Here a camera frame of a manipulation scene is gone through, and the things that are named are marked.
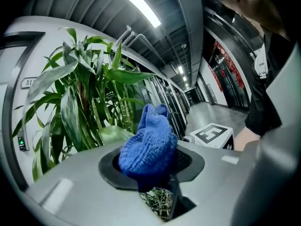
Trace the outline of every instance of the label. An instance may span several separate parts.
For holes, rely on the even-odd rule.
[[[24,78],[21,83],[21,89],[29,89],[37,77]]]

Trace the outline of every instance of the gray floor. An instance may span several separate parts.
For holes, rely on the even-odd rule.
[[[236,136],[245,127],[246,117],[247,114],[245,113],[201,102],[192,105],[189,114],[186,115],[186,135],[188,136],[191,132],[210,123],[216,123],[233,128],[234,136]]]

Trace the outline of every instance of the fluorescent light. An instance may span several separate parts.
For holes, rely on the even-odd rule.
[[[179,66],[179,67],[178,67],[178,70],[180,71],[180,74],[183,74],[183,73],[184,73],[182,66]]]
[[[149,5],[144,0],[130,0],[143,14],[144,16],[150,21],[150,23],[157,28],[161,22],[152,11]]]

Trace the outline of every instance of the blue knitted cloth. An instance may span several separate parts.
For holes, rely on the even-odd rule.
[[[177,137],[169,124],[166,105],[144,107],[138,132],[120,150],[121,172],[147,191],[162,183],[174,162]]]

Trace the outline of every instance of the corridor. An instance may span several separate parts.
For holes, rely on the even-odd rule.
[[[234,136],[237,136],[245,127],[246,117],[245,113],[201,102],[190,107],[189,114],[186,116],[186,135],[210,123],[216,123],[233,128]]]

